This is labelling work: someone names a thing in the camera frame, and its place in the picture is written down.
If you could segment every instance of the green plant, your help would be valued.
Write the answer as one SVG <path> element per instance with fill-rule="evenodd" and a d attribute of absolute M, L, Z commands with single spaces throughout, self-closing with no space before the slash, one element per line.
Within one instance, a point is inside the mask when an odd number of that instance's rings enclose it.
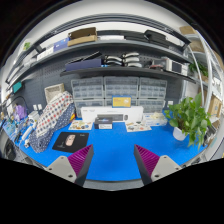
<path fill-rule="evenodd" d="M 198 144 L 198 149 L 204 142 L 207 126 L 211 126 L 211 115 L 200 105 L 201 93 L 194 99 L 187 97 L 179 104 L 169 105 L 170 110 L 165 110 L 170 125 L 178 127 L 185 136 L 189 134 L 188 147 Z"/>
<path fill-rule="evenodd" d="M 203 66 L 201 63 L 199 63 L 199 62 L 197 62 L 197 63 L 198 63 L 198 68 L 199 68 L 200 72 L 204 76 L 208 77 L 208 69 L 205 66 Z M 197 72 L 198 71 L 195 62 L 193 64 L 189 65 L 189 69 L 190 69 L 191 72 L 194 72 L 194 71 Z"/>

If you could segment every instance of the plastic drawer unit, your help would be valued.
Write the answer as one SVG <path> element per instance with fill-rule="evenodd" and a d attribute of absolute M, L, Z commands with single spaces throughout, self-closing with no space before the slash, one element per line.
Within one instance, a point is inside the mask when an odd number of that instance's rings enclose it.
<path fill-rule="evenodd" d="M 165 101 L 163 99 L 138 99 L 138 106 L 144 108 L 144 113 L 161 113 Z"/>
<path fill-rule="evenodd" d="M 112 98 L 113 95 L 130 95 L 132 98 L 138 97 L 138 77 L 104 77 L 105 98 Z"/>
<path fill-rule="evenodd" d="M 131 99 L 131 106 L 137 106 L 137 99 Z M 105 106 L 112 106 L 112 99 L 105 99 Z"/>
<path fill-rule="evenodd" d="M 94 100 L 74 100 L 76 114 L 78 118 L 82 118 L 81 108 L 82 107 L 103 107 L 104 99 L 94 99 Z"/>
<path fill-rule="evenodd" d="M 166 96 L 167 81 L 140 78 L 139 98 L 162 98 Z"/>
<path fill-rule="evenodd" d="M 104 98 L 103 77 L 72 79 L 71 85 L 74 100 L 88 98 Z"/>

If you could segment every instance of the yellow sign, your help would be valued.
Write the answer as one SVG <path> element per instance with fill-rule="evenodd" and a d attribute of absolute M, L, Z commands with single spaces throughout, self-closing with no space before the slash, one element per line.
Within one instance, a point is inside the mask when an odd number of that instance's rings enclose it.
<path fill-rule="evenodd" d="M 131 97 L 113 97 L 113 107 L 131 107 Z"/>

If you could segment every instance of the fabric roll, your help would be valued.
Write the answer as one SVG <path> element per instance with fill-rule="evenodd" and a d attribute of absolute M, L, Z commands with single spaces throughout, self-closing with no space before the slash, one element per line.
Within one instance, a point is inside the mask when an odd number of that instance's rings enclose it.
<path fill-rule="evenodd" d="M 67 126 L 70 123 L 70 118 L 74 113 L 75 105 L 71 103 L 66 111 L 58 118 L 56 125 L 53 128 L 49 128 L 48 131 L 39 137 L 36 135 L 35 130 L 30 136 L 30 145 L 36 153 L 43 152 L 47 149 L 47 146 L 55 131 Z"/>

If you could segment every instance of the potted plant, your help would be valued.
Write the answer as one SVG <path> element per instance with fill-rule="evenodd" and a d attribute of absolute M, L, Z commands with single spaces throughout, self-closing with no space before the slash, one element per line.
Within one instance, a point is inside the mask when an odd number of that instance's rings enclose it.
<path fill-rule="evenodd" d="M 179 104 L 169 105 L 170 110 L 165 110 L 169 124 L 174 127 L 174 137 L 183 141 L 189 134 L 188 147 L 198 144 L 198 149 L 204 142 L 207 126 L 211 126 L 211 115 L 200 105 L 201 92 L 194 99 L 186 97 Z"/>
<path fill-rule="evenodd" d="M 208 69 L 204 65 L 202 65 L 200 62 L 197 62 L 197 63 L 198 63 L 198 68 L 201 73 L 201 79 L 204 82 L 208 83 Z M 194 74 L 194 77 L 198 78 L 198 70 L 197 70 L 195 62 L 193 64 L 189 65 L 189 69 Z"/>

